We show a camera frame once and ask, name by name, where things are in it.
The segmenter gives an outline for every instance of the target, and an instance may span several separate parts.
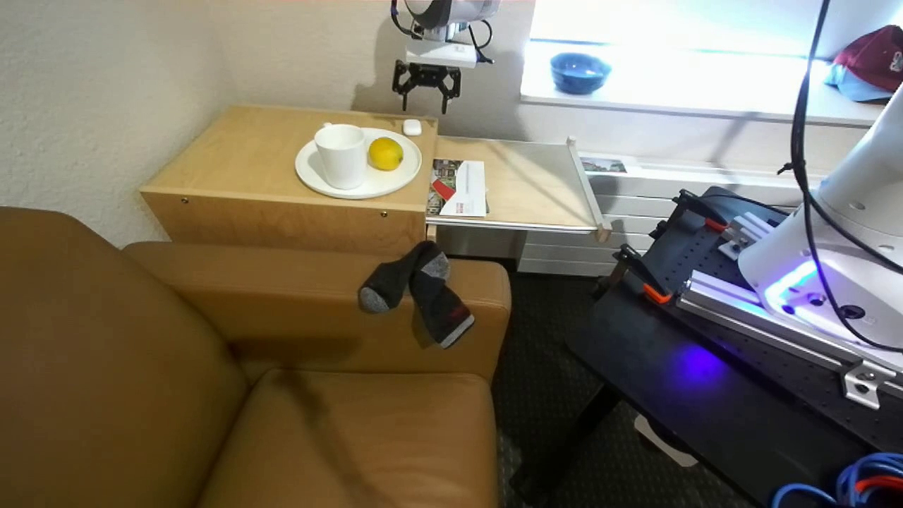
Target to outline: black table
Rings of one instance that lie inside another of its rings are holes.
[[[724,190],[703,198],[723,218],[782,219]],[[743,283],[717,242],[710,232],[666,226],[642,263],[666,287],[681,287],[693,267]],[[592,304],[566,348],[604,382],[579,431],[590,431],[620,396],[758,504],[785,483],[833,485],[854,458],[903,442],[901,400],[887,400],[884,411],[850,403],[837,396],[837,372],[693,317],[662,312],[623,286]]]

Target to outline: wooden table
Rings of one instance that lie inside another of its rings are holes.
[[[428,224],[565,233],[607,232],[565,145],[438,137],[431,118],[421,118],[424,133],[413,137],[424,156],[418,178],[393,195],[336,201],[298,181],[293,157],[325,122],[400,130],[400,118],[231,108],[144,183],[140,195],[175,242],[295,245],[398,256],[428,238]],[[434,156],[486,161],[492,218],[427,218]]]

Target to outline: blue object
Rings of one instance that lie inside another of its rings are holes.
[[[850,462],[836,480],[836,496],[829,490],[819,487],[819,485],[786,483],[774,493],[771,508],[785,508],[785,500],[789,493],[803,493],[803,496],[820,500],[820,504],[868,508],[872,504],[868,503],[872,490],[881,487],[881,485],[857,485],[860,480],[868,480],[868,478],[901,480],[903,478],[903,454],[896,454],[896,452],[872,452],[872,454]]]
[[[590,53],[556,53],[554,56],[554,78],[562,92],[590,95],[609,75],[609,66]]]
[[[872,81],[854,75],[843,66],[829,66],[827,85],[837,87],[851,102],[888,102],[895,92],[875,87]]]

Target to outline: wooden tabletop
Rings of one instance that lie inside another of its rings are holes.
[[[486,161],[489,218],[428,218],[434,226],[604,233],[586,178],[566,145],[441,135],[438,157]]]
[[[161,174],[140,193],[151,195],[197,195],[238,201],[277,201],[307,207],[359,207],[424,211],[428,190],[428,163],[438,123],[421,118],[424,133],[413,137],[421,147],[421,173],[403,190],[369,201],[336,201],[312,193],[295,174],[293,157],[322,123],[359,123],[400,133],[398,116],[379,113],[333,113],[293,108],[231,108],[214,118]]]
[[[586,181],[566,145],[527,145],[497,137],[441,137],[438,122],[421,118],[413,140],[424,163],[413,183],[369,201],[336,201],[312,193],[295,174],[293,157],[328,123],[362,123],[400,133],[403,116],[336,113],[298,108],[231,108],[214,118],[144,195],[228,198],[254,204],[304,204],[312,209],[413,211],[427,218],[431,157],[486,161],[489,218],[427,218],[431,226],[475,226],[510,232],[604,233]]]

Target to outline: windowsill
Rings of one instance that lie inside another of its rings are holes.
[[[611,66],[611,74],[590,95],[558,92],[551,75],[551,60],[562,50],[592,53]],[[789,122],[802,71],[803,60],[793,56],[527,42],[523,102]],[[823,85],[823,75],[827,61],[815,61],[810,78],[810,122],[868,126],[878,118],[884,105],[850,102]]]

